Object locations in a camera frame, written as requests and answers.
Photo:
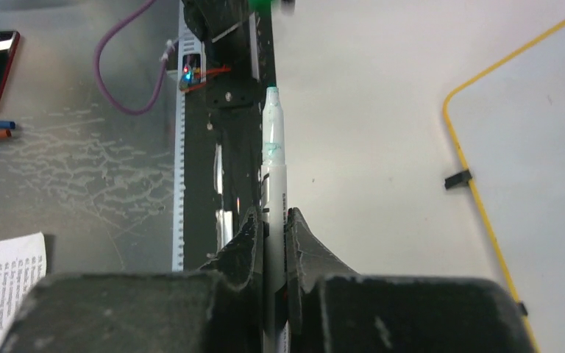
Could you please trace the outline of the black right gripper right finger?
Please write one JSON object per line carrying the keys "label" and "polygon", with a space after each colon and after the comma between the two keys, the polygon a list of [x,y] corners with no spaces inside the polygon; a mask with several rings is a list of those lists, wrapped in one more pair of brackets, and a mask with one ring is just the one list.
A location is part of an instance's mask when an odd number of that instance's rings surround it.
{"label": "black right gripper right finger", "polygon": [[319,280],[357,272],[333,254],[310,230],[301,210],[288,211],[285,226],[288,323],[291,352],[322,352]]}

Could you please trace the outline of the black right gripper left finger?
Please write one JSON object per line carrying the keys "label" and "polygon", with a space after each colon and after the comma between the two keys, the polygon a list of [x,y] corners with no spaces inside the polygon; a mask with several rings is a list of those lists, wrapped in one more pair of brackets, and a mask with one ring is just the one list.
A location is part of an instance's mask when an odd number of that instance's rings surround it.
{"label": "black right gripper left finger", "polygon": [[263,220],[250,207],[235,237],[202,267],[213,279],[203,333],[205,352],[261,352]]}

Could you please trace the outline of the green whiteboard marker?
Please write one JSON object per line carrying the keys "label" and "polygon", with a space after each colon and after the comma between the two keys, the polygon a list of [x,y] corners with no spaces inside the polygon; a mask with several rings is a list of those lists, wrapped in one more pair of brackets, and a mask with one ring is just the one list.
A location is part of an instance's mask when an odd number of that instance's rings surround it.
{"label": "green whiteboard marker", "polygon": [[261,207],[264,239],[263,351],[288,352],[285,225],[287,171],[284,114],[276,87],[266,89],[262,117]]}

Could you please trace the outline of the yellow-framed whiteboard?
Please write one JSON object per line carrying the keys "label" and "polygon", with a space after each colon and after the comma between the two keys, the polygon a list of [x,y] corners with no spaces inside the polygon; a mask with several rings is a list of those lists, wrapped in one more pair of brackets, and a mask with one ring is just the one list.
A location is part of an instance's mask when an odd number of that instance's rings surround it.
{"label": "yellow-framed whiteboard", "polygon": [[565,352],[565,19],[454,89],[443,115],[537,347]]}

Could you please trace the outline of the green marker cap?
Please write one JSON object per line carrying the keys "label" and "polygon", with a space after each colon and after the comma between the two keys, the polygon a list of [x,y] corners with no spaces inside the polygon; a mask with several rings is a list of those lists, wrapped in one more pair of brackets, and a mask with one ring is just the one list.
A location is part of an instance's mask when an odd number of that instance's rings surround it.
{"label": "green marker cap", "polygon": [[247,2],[254,12],[270,12],[277,0],[248,0]]}

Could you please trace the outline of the black whiteboard foot clip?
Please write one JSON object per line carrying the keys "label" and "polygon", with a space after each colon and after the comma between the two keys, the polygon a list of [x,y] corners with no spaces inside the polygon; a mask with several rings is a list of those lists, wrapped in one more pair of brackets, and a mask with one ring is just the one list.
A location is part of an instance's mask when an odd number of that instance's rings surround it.
{"label": "black whiteboard foot clip", "polygon": [[523,316],[528,316],[528,310],[524,302],[517,302],[517,306]]}
{"label": "black whiteboard foot clip", "polygon": [[468,187],[472,179],[473,177],[469,169],[459,171],[444,179],[444,189],[452,190],[454,188]]}

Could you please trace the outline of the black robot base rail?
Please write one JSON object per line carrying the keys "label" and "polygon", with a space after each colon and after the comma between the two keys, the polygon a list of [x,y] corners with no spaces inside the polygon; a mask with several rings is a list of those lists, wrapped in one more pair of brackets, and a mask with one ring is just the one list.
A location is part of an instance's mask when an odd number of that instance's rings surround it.
{"label": "black robot base rail", "polygon": [[207,78],[185,94],[182,267],[192,271],[260,202],[261,109],[276,82],[272,10],[248,1],[185,1]]}

